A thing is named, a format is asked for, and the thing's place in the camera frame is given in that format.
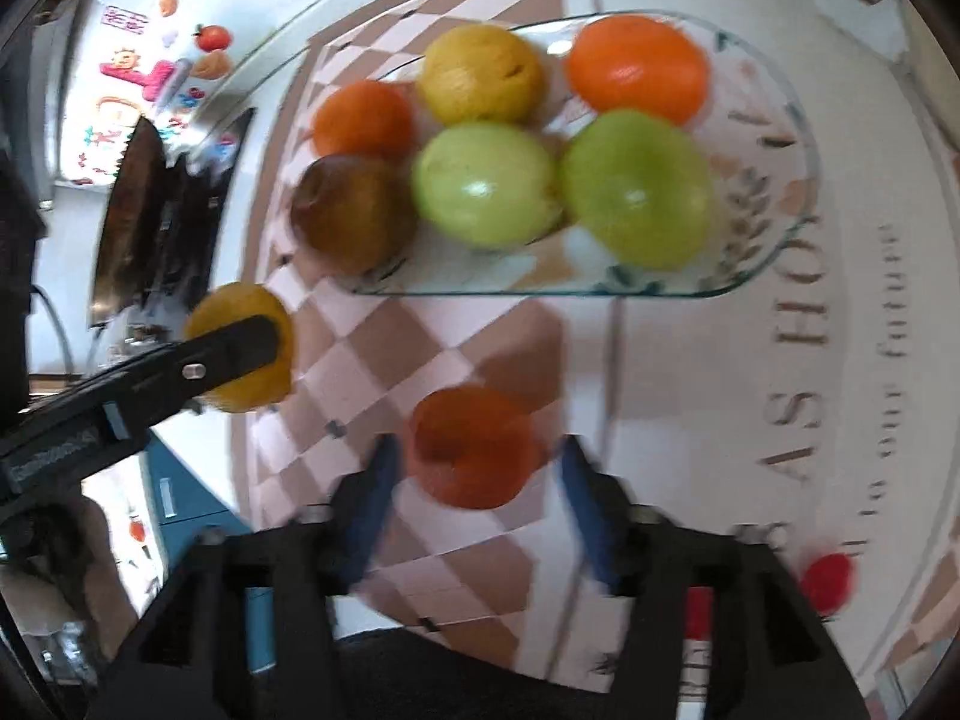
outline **brown pear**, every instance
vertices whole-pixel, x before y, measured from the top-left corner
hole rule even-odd
[[[379,157],[330,154],[304,172],[290,207],[294,235],[333,274],[359,276],[416,233],[408,182]]]

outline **orange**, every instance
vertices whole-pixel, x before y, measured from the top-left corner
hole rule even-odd
[[[198,338],[231,322],[255,317],[270,319],[277,327],[280,345],[277,358],[239,379],[222,384],[203,395],[203,400],[222,412],[241,413],[280,403],[293,389],[294,323],[283,303],[259,284],[224,284],[200,300],[186,320],[184,338]]]
[[[566,75],[600,113],[635,108],[679,126],[707,101],[710,65],[675,26],[623,14],[581,30],[566,59]]]
[[[491,23],[455,26],[424,55],[416,90],[439,122],[522,122],[546,92],[534,47]]]
[[[440,389],[416,404],[405,454],[424,492],[458,509],[503,506],[544,463],[527,410],[474,384]]]
[[[410,103],[383,81],[347,84],[320,105],[313,119],[313,145],[320,157],[368,154],[400,159],[413,143]]]

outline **lemon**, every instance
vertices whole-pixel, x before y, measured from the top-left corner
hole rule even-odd
[[[522,122],[546,91],[534,49],[499,26],[472,23],[427,47],[416,88],[443,124]]]
[[[290,394],[293,387],[293,321],[270,290],[259,284],[240,282],[224,284],[213,290],[200,300],[200,305],[186,320],[184,335],[190,340],[257,314],[264,314],[277,326],[277,335],[280,336],[277,358],[270,365],[222,384],[203,396],[203,400],[223,412],[248,412],[278,403]]]

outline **cable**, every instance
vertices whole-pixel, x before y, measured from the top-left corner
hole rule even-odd
[[[70,352],[70,341],[66,337],[64,324],[59,320],[59,315],[56,313],[56,309],[54,308],[54,304],[53,301],[51,301],[50,296],[47,295],[42,288],[37,287],[37,285],[34,284],[31,285],[30,291],[43,301],[43,305],[46,306],[47,309],[47,316],[50,317],[50,322],[53,322],[54,330],[56,331],[56,338],[59,340],[61,352],[64,354],[64,373],[69,381],[73,378],[74,372],[73,354]]]

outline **green apple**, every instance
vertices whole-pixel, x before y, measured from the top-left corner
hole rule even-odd
[[[505,250],[548,232],[563,213],[556,165],[532,135],[510,124],[450,127],[414,165],[419,213],[469,245]]]
[[[680,269],[712,219],[707,160],[677,127],[634,110],[594,119],[560,161],[570,211],[622,263]]]

